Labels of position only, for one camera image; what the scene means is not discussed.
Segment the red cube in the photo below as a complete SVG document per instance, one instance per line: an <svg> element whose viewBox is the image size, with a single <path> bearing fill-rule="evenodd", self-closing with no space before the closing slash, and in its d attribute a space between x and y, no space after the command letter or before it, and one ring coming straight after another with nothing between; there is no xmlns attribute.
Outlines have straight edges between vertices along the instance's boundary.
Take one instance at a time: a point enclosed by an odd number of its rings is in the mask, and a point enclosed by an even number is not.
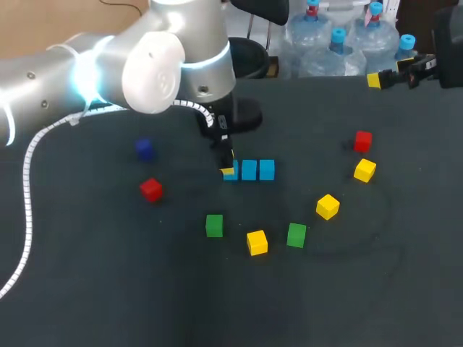
<svg viewBox="0 0 463 347"><path fill-rule="evenodd" d="M143 196L149 202L155 202L162 198L162 186L155 179L149 179L140 185Z"/></svg>
<svg viewBox="0 0 463 347"><path fill-rule="evenodd" d="M366 153L370 150L373 135L371 132L357 132L355 136L354 150L356 152Z"/></svg>

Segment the blue cube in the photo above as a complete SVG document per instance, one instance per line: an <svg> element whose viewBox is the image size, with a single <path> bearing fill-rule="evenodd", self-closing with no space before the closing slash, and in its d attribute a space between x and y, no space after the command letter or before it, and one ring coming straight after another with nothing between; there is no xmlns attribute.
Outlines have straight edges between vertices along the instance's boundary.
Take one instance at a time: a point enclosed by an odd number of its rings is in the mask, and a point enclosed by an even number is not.
<svg viewBox="0 0 463 347"><path fill-rule="evenodd" d="M241 179L243 181L255 181L258 176L258 162L256 160L244 160L241 164Z"/></svg>
<svg viewBox="0 0 463 347"><path fill-rule="evenodd" d="M234 169L234 174L233 175L224 175L224 181L238 181L238 170L239 170L239 165L238 165L238 160L233 160L233 169Z"/></svg>
<svg viewBox="0 0 463 347"><path fill-rule="evenodd" d="M138 158L141 161L151 161L155 157L153 146L151 141L148 139L141 139L135 143L137 149Z"/></svg>
<svg viewBox="0 0 463 347"><path fill-rule="evenodd" d="M261 160L259 162L259 179L261 181L275 180L275 161Z"/></svg>

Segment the cube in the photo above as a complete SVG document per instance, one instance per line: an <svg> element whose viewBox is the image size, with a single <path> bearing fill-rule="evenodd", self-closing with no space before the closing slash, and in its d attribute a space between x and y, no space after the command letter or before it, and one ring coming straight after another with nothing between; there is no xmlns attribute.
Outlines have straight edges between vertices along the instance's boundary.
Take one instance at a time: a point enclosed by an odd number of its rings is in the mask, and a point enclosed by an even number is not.
<svg viewBox="0 0 463 347"><path fill-rule="evenodd" d="M223 237L224 236L223 215L207 215L205 219L205 233L207 237Z"/></svg>
<svg viewBox="0 0 463 347"><path fill-rule="evenodd" d="M149 179L140 185L143 196L149 202L156 202L162 198L162 186L155 179Z"/></svg>
<svg viewBox="0 0 463 347"><path fill-rule="evenodd" d="M259 179L261 181L275 180L275 161L260 160L259 161Z"/></svg>
<svg viewBox="0 0 463 347"><path fill-rule="evenodd" d="M333 198L330 194L327 194L318 200L316 212L326 220L329 220L338 213L339 206L339 201Z"/></svg>
<svg viewBox="0 0 463 347"><path fill-rule="evenodd" d="M362 182L368 183L376 170L376 164L372 161L362 159L355 168L354 177Z"/></svg>
<svg viewBox="0 0 463 347"><path fill-rule="evenodd" d="M151 161L155 157L155 152L149 139L141 139L135 143L138 159L141 161Z"/></svg>
<svg viewBox="0 0 463 347"><path fill-rule="evenodd" d="M373 135L370 132L357 132L355 136L354 150L366 153L370 150Z"/></svg>
<svg viewBox="0 0 463 347"><path fill-rule="evenodd" d="M247 247L249 248L249 252L251 256L267 253L268 251L268 244L266 234L263 230L254 231L253 233L249 233L247 236Z"/></svg>
<svg viewBox="0 0 463 347"><path fill-rule="evenodd" d="M304 248L305 231L307 227L302 224L289 224L287 246Z"/></svg>
<svg viewBox="0 0 463 347"><path fill-rule="evenodd" d="M256 160L244 160L241 164L241 180L255 181L258 176L258 162Z"/></svg>
<svg viewBox="0 0 463 347"><path fill-rule="evenodd" d="M239 177L239 164L238 160L233 160L233 174L226 175L224 174L224 181L238 181Z"/></svg>

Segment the green cube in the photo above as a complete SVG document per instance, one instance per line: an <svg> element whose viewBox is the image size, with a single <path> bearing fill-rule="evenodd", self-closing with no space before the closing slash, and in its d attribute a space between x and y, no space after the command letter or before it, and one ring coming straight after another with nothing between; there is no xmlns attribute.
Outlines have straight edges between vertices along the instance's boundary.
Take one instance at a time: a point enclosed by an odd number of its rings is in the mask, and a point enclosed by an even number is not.
<svg viewBox="0 0 463 347"><path fill-rule="evenodd" d="M304 248L306 226L302 224L289 224L288 242L286 245L297 248Z"/></svg>
<svg viewBox="0 0 463 347"><path fill-rule="evenodd" d="M208 237L224 236L223 215L208 215L205 219L205 233Z"/></svg>

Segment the yellow cube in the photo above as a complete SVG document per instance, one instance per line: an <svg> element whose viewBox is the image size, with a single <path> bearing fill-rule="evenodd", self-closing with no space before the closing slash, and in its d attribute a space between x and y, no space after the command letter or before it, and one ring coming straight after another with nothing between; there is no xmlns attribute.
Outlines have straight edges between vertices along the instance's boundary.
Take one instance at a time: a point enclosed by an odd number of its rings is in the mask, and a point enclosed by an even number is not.
<svg viewBox="0 0 463 347"><path fill-rule="evenodd" d="M362 159L355 168L354 177L362 182L368 183L375 173L376 164L372 161Z"/></svg>
<svg viewBox="0 0 463 347"><path fill-rule="evenodd" d="M247 247L251 255L267 253L267 238L263 230L254 231L247 235Z"/></svg>
<svg viewBox="0 0 463 347"><path fill-rule="evenodd" d="M319 215L328 220L338 213L340 205L338 200L334 199L330 194L327 194L318 200L316 211Z"/></svg>

